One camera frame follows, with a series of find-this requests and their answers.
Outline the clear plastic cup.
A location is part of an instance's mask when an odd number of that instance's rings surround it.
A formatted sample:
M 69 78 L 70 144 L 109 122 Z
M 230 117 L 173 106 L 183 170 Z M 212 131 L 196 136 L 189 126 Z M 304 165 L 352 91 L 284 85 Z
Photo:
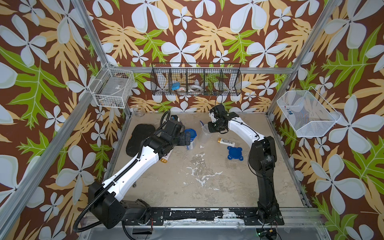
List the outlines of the clear plastic cup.
M 190 141 L 190 144 L 188 146 L 186 146 L 186 149 L 187 150 L 193 150 L 196 146 L 196 140 L 191 140 Z
M 199 141 L 201 145 L 206 144 L 211 138 L 212 138 L 212 133 L 209 131 L 209 125 L 204 124 L 202 126 L 202 130 L 199 136 Z

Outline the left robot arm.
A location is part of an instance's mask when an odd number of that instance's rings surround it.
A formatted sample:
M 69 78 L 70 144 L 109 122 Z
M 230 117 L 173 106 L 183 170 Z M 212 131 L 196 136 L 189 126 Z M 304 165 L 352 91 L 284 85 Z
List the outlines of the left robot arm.
M 104 182 L 91 184 L 88 205 L 75 220 L 73 231 L 80 233 L 101 224 L 107 229 L 115 227 L 127 212 L 122 200 L 133 184 L 174 147 L 189 145 L 190 138 L 180 118 L 165 112 L 160 126 L 141 141 L 132 160 Z

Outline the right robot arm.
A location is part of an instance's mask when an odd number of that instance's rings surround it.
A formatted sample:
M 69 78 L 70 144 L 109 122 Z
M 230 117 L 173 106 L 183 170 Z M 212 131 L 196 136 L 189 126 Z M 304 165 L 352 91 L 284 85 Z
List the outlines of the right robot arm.
M 259 186 L 258 220 L 261 224 L 271 224 L 280 216 L 279 204 L 274 187 L 274 168 L 277 161 L 275 140 L 264 136 L 248 124 L 237 113 L 227 112 L 224 105 L 214 106 L 209 111 L 210 133 L 236 133 L 250 147 L 248 166 L 257 176 Z

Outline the white bottle purple label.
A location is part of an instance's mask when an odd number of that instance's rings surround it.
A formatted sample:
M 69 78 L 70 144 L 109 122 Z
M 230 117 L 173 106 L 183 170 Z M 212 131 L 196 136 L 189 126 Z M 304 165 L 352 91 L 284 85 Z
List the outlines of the white bottle purple label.
M 171 154 L 172 154 L 172 152 L 173 152 L 173 150 L 171 150 L 167 155 L 163 156 L 163 157 L 160 159 L 160 161 L 161 161 L 162 163 L 167 163 L 168 160 L 169 160 L 169 158 L 170 158 L 170 156 L 171 156 Z

